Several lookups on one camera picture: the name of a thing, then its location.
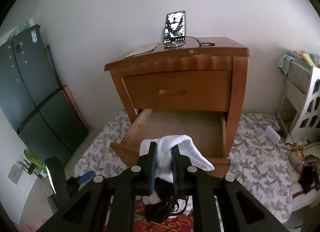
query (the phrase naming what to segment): black cord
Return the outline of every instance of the black cord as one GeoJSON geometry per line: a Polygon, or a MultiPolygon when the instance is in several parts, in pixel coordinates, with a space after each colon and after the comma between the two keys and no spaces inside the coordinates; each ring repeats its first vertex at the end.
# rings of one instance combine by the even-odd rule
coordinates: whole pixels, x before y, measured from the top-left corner
{"type": "Polygon", "coordinates": [[[187,38],[191,38],[191,39],[195,39],[198,43],[199,43],[199,47],[202,46],[215,46],[215,43],[210,43],[210,42],[200,42],[199,39],[195,38],[195,37],[191,37],[191,36],[186,36],[187,38]]]}

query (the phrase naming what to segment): smartphone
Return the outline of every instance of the smartphone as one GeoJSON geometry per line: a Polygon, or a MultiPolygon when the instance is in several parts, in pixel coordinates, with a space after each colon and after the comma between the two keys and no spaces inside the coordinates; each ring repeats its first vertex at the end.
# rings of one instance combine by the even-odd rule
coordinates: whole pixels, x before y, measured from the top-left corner
{"type": "Polygon", "coordinates": [[[186,42],[186,12],[168,13],[165,18],[163,44],[167,47],[183,45],[186,42]]]}

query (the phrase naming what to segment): white wall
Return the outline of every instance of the white wall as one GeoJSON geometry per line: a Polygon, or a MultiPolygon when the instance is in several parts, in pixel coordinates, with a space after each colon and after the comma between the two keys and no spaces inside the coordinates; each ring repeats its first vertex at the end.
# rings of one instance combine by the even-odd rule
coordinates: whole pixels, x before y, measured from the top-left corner
{"type": "Polygon", "coordinates": [[[89,124],[101,129],[121,107],[104,65],[159,41],[166,13],[182,9],[188,35],[227,36],[249,47],[244,111],[277,111],[281,55],[320,53],[320,18],[308,0],[41,0],[33,18],[63,83],[89,124]]]}
{"type": "Polygon", "coordinates": [[[36,180],[35,175],[23,172],[17,185],[8,174],[26,148],[0,108],[0,202],[12,222],[19,224],[23,207],[36,180]]]}

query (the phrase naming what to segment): closed drawer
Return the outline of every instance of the closed drawer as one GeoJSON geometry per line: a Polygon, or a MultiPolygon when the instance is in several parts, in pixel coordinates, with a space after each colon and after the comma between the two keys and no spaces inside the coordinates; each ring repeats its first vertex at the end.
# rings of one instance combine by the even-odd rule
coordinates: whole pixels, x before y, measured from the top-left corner
{"type": "Polygon", "coordinates": [[[180,71],[123,79],[136,109],[224,111],[229,108],[230,71],[180,71]]]}

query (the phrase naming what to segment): floral tablecloth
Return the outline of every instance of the floral tablecloth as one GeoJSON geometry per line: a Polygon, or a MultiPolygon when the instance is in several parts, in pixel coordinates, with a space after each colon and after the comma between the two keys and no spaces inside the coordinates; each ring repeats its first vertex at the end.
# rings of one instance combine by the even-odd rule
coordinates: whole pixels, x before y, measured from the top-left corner
{"type": "MultiPolygon", "coordinates": [[[[263,135],[273,115],[242,114],[233,147],[230,152],[232,172],[277,219],[284,223],[292,212],[292,167],[285,150],[275,147],[263,135]]],[[[90,170],[105,177],[119,175],[126,165],[110,148],[111,142],[120,142],[131,123],[121,110],[93,141],[75,166],[75,175],[90,170]]]]}

